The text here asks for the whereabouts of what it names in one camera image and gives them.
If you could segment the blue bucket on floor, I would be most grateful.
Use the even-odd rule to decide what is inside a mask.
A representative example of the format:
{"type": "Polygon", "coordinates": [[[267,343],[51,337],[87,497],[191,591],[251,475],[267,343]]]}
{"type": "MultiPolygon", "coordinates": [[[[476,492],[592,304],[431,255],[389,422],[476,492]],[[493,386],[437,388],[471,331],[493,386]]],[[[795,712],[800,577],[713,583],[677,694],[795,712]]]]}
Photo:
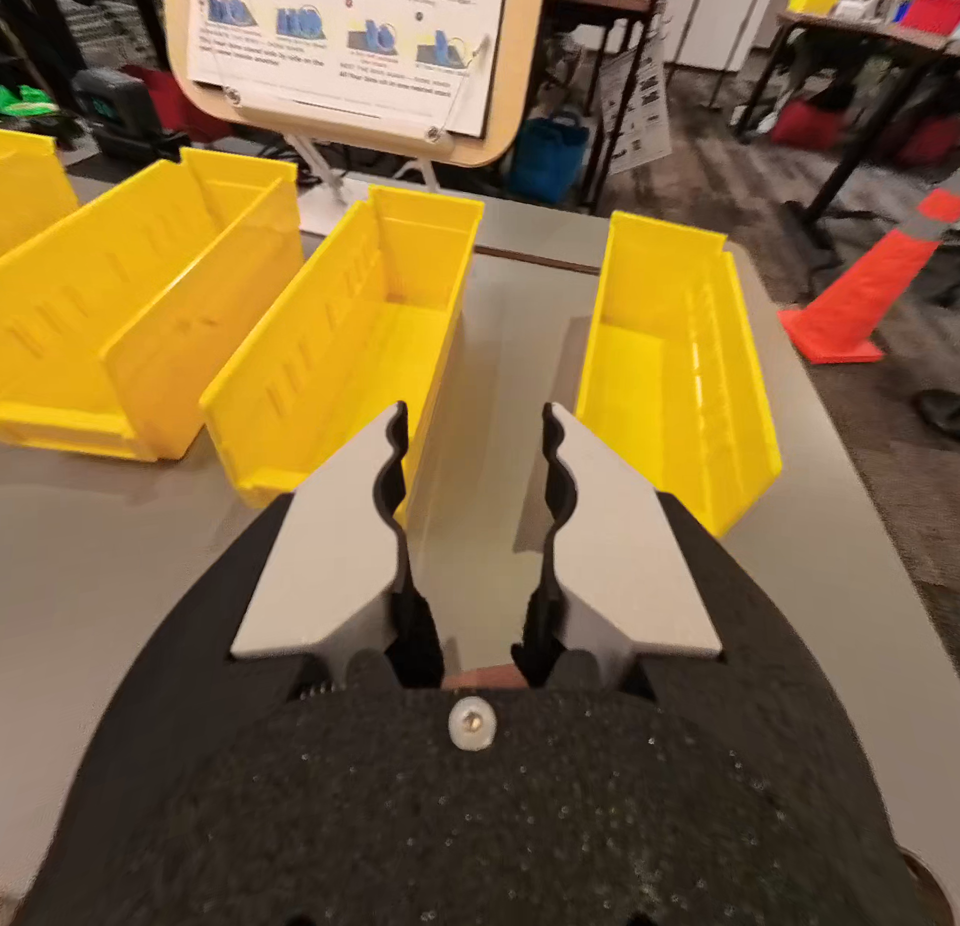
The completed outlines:
{"type": "Polygon", "coordinates": [[[507,176],[515,197],[559,205],[576,180],[591,130],[582,116],[561,109],[526,119],[517,133],[507,176]]]}

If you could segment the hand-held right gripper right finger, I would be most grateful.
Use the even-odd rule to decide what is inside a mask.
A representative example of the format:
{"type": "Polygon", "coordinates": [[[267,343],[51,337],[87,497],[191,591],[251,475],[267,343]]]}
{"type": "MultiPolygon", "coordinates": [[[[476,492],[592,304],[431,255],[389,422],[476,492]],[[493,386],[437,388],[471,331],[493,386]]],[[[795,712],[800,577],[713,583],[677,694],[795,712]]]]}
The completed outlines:
{"type": "Polygon", "coordinates": [[[569,410],[546,403],[541,451],[549,524],[521,639],[527,683],[565,653],[618,688],[642,656],[717,660],[719,634],[654,486],[569,410]]]}

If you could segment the black table leg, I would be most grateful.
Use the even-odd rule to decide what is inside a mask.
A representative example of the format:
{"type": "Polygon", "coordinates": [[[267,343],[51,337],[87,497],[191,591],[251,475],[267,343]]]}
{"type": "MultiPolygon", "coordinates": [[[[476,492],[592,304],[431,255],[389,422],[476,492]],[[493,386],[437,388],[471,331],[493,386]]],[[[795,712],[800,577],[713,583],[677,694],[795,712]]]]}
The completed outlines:
{"type": "Polygon", "coordinates": [[[579,199],[580,207],[590,215],[598,212],[606,183],[611,177],[608,173],[609,159],[617,144],[628,100],[634,91],[638,64],[648,38],[662,32],[662,15],[665,6],[665,0],[603,1],[605,2],[604,5],[591,7],[604,32],[591,74],[590,88],[587,92],[587,111],[593,114],[595,126],[594,137],[590,144],[585,171],[582,176],[579,199]],[[598,82],[601,65],[604,60],[631,49],[635,49],[635,54],[627,75],[618,115],[611,128],[608,146],[605,148],[598,82]]]}

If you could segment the person's brown sweater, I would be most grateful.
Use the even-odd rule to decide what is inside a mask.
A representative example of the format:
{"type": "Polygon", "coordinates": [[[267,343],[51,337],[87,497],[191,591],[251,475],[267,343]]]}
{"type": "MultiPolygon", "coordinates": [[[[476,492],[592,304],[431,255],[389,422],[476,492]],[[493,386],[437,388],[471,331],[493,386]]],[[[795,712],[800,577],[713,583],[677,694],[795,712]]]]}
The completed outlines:
{"type": "Polygon", "coordinates": [[[477,668],[444,676],[444,690],[513,690],[525,689],[528,683],[522,672],[512,663],[477,668]]]}

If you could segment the wooden instruction board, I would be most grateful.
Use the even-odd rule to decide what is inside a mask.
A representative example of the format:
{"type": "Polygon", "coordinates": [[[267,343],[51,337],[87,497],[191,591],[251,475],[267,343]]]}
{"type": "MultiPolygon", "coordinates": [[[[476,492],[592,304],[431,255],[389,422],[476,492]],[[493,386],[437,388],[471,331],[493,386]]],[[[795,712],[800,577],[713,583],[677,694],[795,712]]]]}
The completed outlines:
{"type": "Polygon", "coordinates": [[[543,0],[505,0],[490,81],[486,132],[482,138],[417,125],[339,114],[276,97],[259,98],[249,87],[233,90],[191,80],[187,70],[190,0],[163,0],[167,50],[174,77],[205,113],[235,126],[295,133],[320,143],[416,157],[477,168],[507,151],[518,133],[543,0]]]}

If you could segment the black charging device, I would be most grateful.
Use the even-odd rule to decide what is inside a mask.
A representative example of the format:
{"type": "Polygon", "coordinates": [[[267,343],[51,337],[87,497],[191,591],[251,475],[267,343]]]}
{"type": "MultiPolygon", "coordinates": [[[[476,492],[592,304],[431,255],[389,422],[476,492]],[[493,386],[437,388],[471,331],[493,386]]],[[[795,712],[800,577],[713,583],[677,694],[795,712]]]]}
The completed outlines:
{"type": "Polygon", "coordinates": [[[136,165],[179,162],[189,135],[165,128],[146,83],[106,67],[82,69],[71,89],[100,152],[136,165]]]}

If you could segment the grey desk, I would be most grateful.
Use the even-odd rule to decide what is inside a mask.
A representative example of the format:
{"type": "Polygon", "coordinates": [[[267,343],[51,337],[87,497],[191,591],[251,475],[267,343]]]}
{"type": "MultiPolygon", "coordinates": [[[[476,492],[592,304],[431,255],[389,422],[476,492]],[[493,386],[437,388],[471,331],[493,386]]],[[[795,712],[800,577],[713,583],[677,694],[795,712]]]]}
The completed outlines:
{"type": "MultiPolygon", "coordinates": [[[[539,579],[541,410],[576,399],[608,224],[485,200],[411,513],[454,672],[505,663],[539,579]]],[[[958,678],[740,235],[783,469],[723,537],[826,673],[894,836],[958,920],[958,678]]],[[[2,894],[25,895],[140,649],[249,524],[210,440],[131,464],[2,447],[2,894]]]]}

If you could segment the yellow plastic bin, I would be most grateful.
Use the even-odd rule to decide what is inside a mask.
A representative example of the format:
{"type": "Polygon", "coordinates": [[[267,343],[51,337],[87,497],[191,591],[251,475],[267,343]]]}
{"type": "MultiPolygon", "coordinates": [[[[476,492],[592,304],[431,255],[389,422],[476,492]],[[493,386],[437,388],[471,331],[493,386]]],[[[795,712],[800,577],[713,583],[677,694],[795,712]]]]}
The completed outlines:
{"type": "Polygon", "coordinates": [[[574,414],[713,536],[783,470],[725,235],[611,214],[574,414]]]}
{"type": "Polygon", "coordinates": [[[2,257],[79,207],[52,137],[1,130],[2,257]]]}
{"type": "Polygon", "coordinates": [[[201,398],[304,263],[297,167],[185,149],[1,267],[1,433],[19,447],[177,461],[201,398]]]}
{"type": "Polygon", "coordinates": [[[412,497],[483,215],[480,200],[373,185],[321,240],[200,398],[248,507],[300,486],[398,401],[412,497]]]}

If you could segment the red basket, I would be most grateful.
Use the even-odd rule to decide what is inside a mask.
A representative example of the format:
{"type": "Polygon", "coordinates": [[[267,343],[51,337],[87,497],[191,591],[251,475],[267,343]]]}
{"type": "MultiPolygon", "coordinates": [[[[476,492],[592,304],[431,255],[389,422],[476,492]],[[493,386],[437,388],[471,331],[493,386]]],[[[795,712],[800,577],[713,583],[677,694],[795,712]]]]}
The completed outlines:
{"type": "Polygon", "coordinates": [[[907,29],[952,37],[959,25],[959,0],[909,0],[895,22],[907,29]]]}

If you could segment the long background table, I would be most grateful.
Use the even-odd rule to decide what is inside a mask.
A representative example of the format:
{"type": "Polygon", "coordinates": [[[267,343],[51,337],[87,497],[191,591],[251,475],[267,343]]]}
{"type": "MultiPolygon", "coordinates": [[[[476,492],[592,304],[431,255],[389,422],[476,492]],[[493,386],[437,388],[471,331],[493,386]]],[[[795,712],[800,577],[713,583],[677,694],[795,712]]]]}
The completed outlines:
{"type": "Polygon", "coordinates": [[[852,212],[836,212],[834,199],[860,165],[868,152],[875,146],[884,128],[920,85],[923,77],[939,62],[958,60],[958,40],[947,36],[905,27],[887,22],[844,20],[830,15],[818,15],[809,12],[782,10],[776,17],[778,32],[771,46],[767,61],[755,82],[748,99],[743,104],[739,118],[732,127],[735,138],[741,139],[750,124],[756,108],[774,69],[777,67],[790,34],[796,29],[824,29],[833,32],[856,34],[868,37],[872,41],[893,44],[906,51],[908,63],[901,74],[894,78],[893,84],[872,109],[863,128],[853,140],[849,141],[838,163],[808,205],[795,200],[782,204],[779,212],[787,224],[792,224],[800,236],[812,243],[814,248],[827,246],[827,234],[820,222],[832,213],[842,219],[853,218],[852,212]]]}

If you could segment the printed instruction sheet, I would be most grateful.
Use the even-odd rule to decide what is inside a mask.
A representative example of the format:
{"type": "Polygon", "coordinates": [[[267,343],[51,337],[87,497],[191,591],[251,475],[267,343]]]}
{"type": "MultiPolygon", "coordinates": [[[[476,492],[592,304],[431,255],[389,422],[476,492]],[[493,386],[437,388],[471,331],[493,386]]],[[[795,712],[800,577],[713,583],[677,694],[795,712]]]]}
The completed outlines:
{"type": "Polygon", "coordinates": [[[482,138],[504,1],[190,0],[188,76],[482,138]]]}

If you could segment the leaning picture poster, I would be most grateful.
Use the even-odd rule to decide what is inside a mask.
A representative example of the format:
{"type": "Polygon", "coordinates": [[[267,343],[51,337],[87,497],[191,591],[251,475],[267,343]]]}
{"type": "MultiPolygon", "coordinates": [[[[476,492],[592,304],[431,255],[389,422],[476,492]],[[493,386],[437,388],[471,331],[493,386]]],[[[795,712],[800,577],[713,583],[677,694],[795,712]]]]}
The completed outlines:
{"type": "MultiPolygon", "coordinates": [[[[657,33],[648,38],[636,71],[633,92],[621,122],[615,148],[610,157],[608,174],[630,172],[669,156],[672,142],[666,102],[664,37],[657,33]]],[[[618,115],[627,75],[636,49],[604,60],[599,74],[599,97],[604,125],[604,147],[618,115]]]]}

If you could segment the orange traffic cone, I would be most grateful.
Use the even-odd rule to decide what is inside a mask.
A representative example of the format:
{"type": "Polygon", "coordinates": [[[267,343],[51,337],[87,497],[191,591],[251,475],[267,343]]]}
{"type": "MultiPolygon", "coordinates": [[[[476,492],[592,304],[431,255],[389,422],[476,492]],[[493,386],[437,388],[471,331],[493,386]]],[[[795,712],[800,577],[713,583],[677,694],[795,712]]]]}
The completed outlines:
{"type": "Polygon", "coordinates": [[[901,224],[886,232],[804,308],[777,316],[793,346],[813,365],[869,364],[883,358],[871,336],[894,303],[942,246],[959,220],[959,175],[929,191],[901,224]]]}

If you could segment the black round stand base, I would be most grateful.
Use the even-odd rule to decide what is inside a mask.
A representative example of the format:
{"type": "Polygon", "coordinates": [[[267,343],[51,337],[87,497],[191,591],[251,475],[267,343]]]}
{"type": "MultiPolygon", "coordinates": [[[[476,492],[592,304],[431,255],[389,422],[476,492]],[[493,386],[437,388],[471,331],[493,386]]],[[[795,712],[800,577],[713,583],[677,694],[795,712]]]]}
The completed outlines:
{"type": "Polygon", "coordinates": [[[911,398],[917,416],[931,429],[954,441],[959,441],[959,393],[928,389],[911,398]]]}

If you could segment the bright green object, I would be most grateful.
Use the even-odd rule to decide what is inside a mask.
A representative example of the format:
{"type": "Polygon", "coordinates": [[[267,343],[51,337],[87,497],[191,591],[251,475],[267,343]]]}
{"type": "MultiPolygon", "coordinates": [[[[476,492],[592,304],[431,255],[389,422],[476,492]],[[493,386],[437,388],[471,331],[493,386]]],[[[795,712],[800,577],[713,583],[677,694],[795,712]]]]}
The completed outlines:
{"type": "Polygon", "coordinates": [[[7,119],[30,119],[59,114],[59,106],[43,90],[27,84],[1,85],[1,116],[7,119]]]}

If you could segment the red bag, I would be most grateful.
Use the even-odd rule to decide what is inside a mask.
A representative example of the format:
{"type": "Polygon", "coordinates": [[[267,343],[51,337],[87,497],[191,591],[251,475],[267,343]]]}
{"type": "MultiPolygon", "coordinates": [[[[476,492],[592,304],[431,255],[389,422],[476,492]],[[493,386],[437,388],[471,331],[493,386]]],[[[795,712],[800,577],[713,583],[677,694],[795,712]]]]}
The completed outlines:
{"type": "Polygon", "coordinates": [[[959,115],[925,115],[905,122],[895,134],[890,160],[903,168],[939,166],[959,141],[959,115]]]}
{"type": "Polygon", "coordinates": [[[769,142],[800,150],[828,151],[838,142],[845,121],[845,111],[823,109],[804,100],[793,100],[776,118],[769,132],[769,142]]]}

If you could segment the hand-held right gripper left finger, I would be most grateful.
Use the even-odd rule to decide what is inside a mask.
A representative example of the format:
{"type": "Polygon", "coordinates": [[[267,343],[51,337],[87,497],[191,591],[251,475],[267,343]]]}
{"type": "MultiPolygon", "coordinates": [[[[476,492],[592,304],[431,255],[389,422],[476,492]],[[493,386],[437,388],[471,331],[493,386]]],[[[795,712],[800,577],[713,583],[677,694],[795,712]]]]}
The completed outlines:
{"type": "Polygon", "coordinates": [[[442,685],[438,632],[396,518],[408,449],[407,405],[391,404],[285,496],[232,658],[306,656],[343,688],[354,658],[373,652],[403,686],[442,685]]]}

